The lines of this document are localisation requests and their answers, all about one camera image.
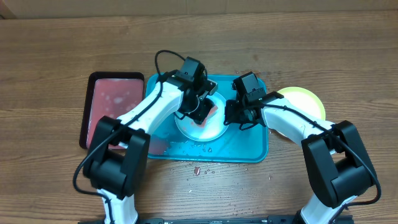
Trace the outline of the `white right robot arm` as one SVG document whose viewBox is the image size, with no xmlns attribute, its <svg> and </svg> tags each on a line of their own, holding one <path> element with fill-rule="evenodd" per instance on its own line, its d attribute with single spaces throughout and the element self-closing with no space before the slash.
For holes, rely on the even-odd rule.
<svg viewBox="0 0 398 224">
<path fill-rule="evenodd" d="M 313 196 L 293 223 L 337 223 L 343 210 L 381 198 L 381 185 L 355 125 L 332 123 L 295 107 L 278 92 L 227 100 L 224 124 L 240 130 L 260 124 L 302 147 Z"/>
</svg>

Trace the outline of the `black tray with pink water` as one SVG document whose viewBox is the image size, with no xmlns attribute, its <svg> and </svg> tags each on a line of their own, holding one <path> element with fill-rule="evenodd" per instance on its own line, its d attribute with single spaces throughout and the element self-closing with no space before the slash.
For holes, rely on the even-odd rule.
<svg viewBox="0 0 398 224">
<path fill-rule="evenodd" d="M 94 72 L 88 78 L 79 145 L 88 149 L 98 121 L 113 119 L 135 108 L 144 98 L 139 72 Z"/>
</svg>

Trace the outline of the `yellow-green plate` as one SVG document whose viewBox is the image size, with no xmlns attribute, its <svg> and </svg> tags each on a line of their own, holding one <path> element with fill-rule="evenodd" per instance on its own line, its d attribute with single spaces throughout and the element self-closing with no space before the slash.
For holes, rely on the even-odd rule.
<svg viewBox="0 0 398 224">
<path fill-rule="evenodd" d="M 316 119 L 326 120 L 326 112 L 323 103 L 319 97 L 310 90 L 298 86 L 290 86 L 280 89 L 277 92 L 306 114 Z"/>
</svg>

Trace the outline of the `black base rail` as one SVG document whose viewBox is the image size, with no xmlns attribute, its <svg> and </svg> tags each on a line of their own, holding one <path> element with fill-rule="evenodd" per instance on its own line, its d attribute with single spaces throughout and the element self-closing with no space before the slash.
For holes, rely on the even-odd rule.
<svg viewBox="0 0 398 224">
<path fill-rule="evenodd" d="M 140 224 L 293 224 L 294 215 L 270 215 L 267 218 L 231 218 L 231 219 L 183 219 L 164 220 L 151 218 L 138 220 Z"/>
</svg>

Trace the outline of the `green and orange sponge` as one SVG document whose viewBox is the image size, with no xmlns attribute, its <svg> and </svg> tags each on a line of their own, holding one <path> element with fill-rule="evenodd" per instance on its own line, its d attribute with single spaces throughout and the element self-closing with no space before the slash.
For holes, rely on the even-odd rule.
<svg viewBox="0 0 398 224">
<path fill-rule="evenodd" d="M 203 120 L 201 124 L 195 123 L 198 127 L 204 128 L 206 126 L 207 121 L 214 116 L 216 111 L 218 110 L 217 106 L 213 106 L 212 109 L 209 111 L 206 118 Z"/>
</svg>

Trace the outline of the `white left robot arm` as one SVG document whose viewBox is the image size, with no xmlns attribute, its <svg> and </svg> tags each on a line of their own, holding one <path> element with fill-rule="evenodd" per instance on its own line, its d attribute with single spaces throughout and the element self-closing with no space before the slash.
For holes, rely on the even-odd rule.
<svg viewBox="0 0 398 224">
<path fill-rule="evenodd" d="M 134 193 L 146 168 L 151 135 L 175 112 L 204 122 L 213 106 L 208 96 L 216 90 L 216 82 L 206 78 L 170 77 L 159 80 L 133 110 L 98 121 L 88 154 L 75 172 L 90 180 L 92 195 L 102 198 L 103 223 L 137 223 Z"/>
</svg>

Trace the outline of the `light blue plate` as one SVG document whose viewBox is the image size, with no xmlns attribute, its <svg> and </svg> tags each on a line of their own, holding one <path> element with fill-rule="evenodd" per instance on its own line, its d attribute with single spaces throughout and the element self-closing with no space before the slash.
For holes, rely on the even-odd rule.
<svg viewBox="0 0 398 224">
<path fill-rule="evenodd" d="M 224 108 L 226 105 L 225 98 L 216 92 L 214 95 L 208 96 L 207 99 L 210 99 L 214 103 L 214 106 L 218 107 L 218 110 L 214 116 L 207 121 L 204 128 L 198 127 L 190 118 L 178 119 L 175 117 L 178 129 L 191 140 L 212 141 L 224 134 L 228 128 L 223 124 Z"/>
</svg>

